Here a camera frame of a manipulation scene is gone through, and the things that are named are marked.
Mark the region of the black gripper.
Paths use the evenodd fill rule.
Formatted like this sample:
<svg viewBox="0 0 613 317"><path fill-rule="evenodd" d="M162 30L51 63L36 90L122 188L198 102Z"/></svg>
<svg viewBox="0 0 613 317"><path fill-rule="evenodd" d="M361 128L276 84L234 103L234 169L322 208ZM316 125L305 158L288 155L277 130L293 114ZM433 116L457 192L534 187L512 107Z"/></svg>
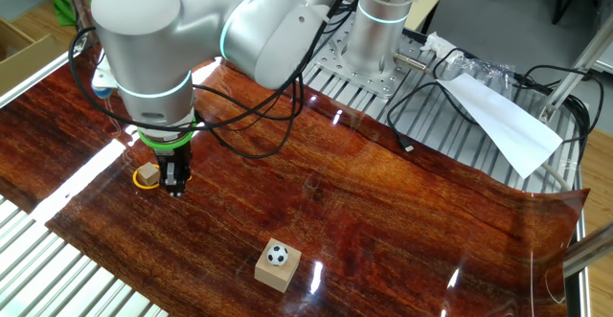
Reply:
<svg viewBox="0 0 613 317"><path fill-rule="evenodd" d="M183 145L173 149L156 149L154 154L157 164L160 166L160 185L171 196L182 195L185 192L187 181L191 178L191 146Z"/></svg>

